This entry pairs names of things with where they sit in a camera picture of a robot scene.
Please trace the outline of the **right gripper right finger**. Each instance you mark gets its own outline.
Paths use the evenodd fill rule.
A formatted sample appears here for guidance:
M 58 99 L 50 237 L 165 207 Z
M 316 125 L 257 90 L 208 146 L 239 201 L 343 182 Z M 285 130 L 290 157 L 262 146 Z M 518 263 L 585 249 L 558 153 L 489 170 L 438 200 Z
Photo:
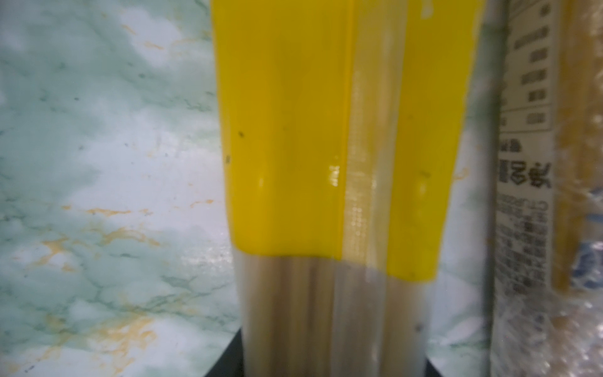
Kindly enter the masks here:
M 426 360 L 425 377 L 442 377 L 429 359 Z

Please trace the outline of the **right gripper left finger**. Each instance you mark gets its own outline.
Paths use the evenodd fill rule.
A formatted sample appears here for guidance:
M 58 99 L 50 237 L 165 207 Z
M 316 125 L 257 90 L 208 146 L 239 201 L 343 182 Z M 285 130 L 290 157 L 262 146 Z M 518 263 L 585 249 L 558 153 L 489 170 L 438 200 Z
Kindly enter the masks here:
M 234 335 L 205 377 L 245 377 L 241 330 Z

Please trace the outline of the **yellow spaghetti package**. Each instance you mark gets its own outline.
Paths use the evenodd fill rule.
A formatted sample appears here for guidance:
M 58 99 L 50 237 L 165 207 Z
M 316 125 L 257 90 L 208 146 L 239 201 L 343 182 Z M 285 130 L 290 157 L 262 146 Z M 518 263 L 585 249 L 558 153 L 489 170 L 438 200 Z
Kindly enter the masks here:
M 482 1 L 213 1 L 247 376 L 422 376 Z

